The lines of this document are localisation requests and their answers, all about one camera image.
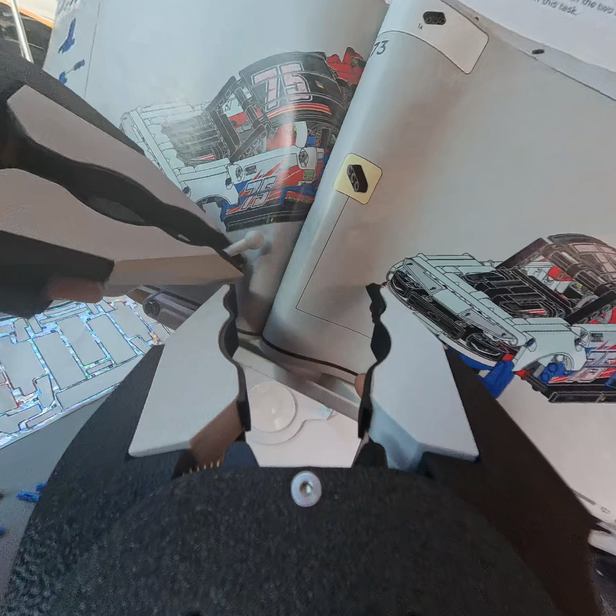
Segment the scattered small blue bricks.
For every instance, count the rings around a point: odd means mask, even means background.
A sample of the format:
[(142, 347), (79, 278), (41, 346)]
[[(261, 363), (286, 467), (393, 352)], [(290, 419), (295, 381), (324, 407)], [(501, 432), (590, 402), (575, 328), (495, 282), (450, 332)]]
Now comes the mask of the scattered small blue bricks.
[(46, 485), (44, 481), (27, 490), (1, 491), (1, 536), (25, 530)]

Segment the printed white paper sheet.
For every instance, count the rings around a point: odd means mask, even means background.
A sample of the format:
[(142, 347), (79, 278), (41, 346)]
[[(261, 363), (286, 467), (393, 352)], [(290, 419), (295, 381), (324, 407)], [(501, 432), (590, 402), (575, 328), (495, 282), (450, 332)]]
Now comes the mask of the printed white paper sheet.
[(458, 1), (480, 26), (615, 100), (615, 1)]

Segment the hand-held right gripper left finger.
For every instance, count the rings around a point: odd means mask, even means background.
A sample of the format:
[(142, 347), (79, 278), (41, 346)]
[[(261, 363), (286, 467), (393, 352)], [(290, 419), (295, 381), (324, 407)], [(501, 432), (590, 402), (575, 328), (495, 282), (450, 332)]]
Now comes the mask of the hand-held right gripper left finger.
[(222, 285), (165, 342), (129, 454), (134, 458), (189, 450), (214, 467), (251, 430), (239, 347), (236, 293)]

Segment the brick set instruction booklet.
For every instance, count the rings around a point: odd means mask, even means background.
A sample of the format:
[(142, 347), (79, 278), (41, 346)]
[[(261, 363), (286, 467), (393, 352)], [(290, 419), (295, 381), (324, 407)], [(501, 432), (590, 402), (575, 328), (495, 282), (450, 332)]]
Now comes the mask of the brick set instruction booklet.
[(246, 257), (272, 358), (368, 369), (369, 283), (615, 523), (615, 75), (464, 1), (58, 1), (44, 68)]

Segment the holographic sticker sheet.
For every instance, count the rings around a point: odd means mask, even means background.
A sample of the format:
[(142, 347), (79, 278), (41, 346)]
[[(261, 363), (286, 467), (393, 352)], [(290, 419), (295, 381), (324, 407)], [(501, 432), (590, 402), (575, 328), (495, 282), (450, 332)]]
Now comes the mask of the holographic sticker sheet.
[(1, 314), (1, 448), (109, 394), (172, 329), (127, 296)]

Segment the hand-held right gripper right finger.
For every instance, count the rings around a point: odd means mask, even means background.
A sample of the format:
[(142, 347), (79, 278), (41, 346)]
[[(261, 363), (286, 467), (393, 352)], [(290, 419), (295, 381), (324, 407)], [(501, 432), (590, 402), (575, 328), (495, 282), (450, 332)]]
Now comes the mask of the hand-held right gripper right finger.
[(414, 471), (426, 453), (476, 461), (479, 451), (443, 343), (387, 287), (369, 284), (374, 363), (367, 369), (358, 435), (389, 469)]

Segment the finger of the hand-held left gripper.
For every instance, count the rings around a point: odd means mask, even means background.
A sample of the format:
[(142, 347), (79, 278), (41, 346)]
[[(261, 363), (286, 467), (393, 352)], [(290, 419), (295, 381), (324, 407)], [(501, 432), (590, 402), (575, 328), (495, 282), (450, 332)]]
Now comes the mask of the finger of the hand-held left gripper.
[(18, 169), (1, 170), (1, 227), (16, 235), (104, 259), (102, 297), (141, 286), (233, 283), (241, 270), (223, 252), (130, 226), (83, 205), (66, 189)]
[(35, 89), (14, 92), (6, 118), (12, 167), (123, 224), (217, 251), (230, 246), (225, 233), (149, 158)]

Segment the white book stand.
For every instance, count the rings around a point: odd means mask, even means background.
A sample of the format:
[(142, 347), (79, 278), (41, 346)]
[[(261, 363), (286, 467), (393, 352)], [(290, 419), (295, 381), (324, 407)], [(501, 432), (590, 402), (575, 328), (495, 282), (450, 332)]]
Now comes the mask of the white book stand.
[[(249, 232), (224, 253), (231, 258), (263, 244), (260, 232)], [(350, 466), (360, 441), (350, 431), (334, 431), (341, 421), (336, 404), (345, 405), (348, 399), (336, 399), (240, 345), (234, 359), (243, 368), (250, 403), (251, 430), (244, 434), (256, 446), (258, 461), (267, 466)]]

